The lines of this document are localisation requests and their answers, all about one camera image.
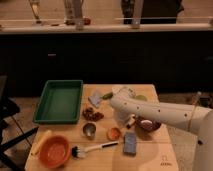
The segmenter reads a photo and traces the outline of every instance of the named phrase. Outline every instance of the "dark cabinet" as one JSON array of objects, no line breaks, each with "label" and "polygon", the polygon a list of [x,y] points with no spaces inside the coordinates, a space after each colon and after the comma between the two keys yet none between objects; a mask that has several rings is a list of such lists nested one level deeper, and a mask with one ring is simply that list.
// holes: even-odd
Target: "dark cabinet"
[{"label": "dark cabinet", "polygon": [[211,91],[212,38],[211,31],[1,35],[0,74],[11,96],[40,96],[50,79]]}]

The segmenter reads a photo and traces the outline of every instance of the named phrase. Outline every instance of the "red object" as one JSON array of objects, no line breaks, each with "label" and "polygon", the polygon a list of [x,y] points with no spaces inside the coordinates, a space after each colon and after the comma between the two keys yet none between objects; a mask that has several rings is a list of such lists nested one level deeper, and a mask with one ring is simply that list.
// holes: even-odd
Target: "red object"
[{"label": "red object", "polygon": [[118,140],[120,136],[121,136],[121,131],[116,127],[111,128],[107,131],[107,137],[111,141]]},{"label": "red object", "polygon": [[50,169],[63,165],[69,157],[69,141],[60,135],[48,138],[41,146],[39,153],[40,162]]}]

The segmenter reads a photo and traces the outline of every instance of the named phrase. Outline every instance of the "green plastic tray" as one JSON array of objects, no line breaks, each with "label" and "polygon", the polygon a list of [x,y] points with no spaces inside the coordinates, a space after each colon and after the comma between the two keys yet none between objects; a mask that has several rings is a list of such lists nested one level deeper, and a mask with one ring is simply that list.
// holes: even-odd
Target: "green plastic tray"
[{"label": "green plastic tray", "polygon": [[76,124],[80,114],[82,89],[82,80],[47,81],[33,122]]}]

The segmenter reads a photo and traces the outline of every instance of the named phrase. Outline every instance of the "dish brush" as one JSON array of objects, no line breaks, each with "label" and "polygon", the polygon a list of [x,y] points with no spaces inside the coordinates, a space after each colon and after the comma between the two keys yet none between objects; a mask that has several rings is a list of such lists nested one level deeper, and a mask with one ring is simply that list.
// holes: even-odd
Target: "dish brush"
[{"label": "dish brush", "polygon": [[88,147],[75,146],[75,147],[72,148],[72,156],[77,157],[77,158],[85,158],[86,153],[89,152],[89,151],[97,150],[97,149],[103,149],[103,148],[111,147],[111,146],[114,146],[114,145],[118,145],[118,141],[112,141],[112,142],[88,146]]}]

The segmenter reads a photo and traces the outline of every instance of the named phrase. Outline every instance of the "orange plastic bowl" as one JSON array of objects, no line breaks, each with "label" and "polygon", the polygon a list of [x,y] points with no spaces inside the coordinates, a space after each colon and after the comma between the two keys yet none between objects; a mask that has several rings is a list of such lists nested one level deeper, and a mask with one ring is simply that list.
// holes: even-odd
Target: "orange plastic bowl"
[{"label": "orange plastic bowl", "polygon": [[41,146],[39,153],[40,162],[50,169],[63,165],[69,157],[69,141],[60,135],[48,138]]}]

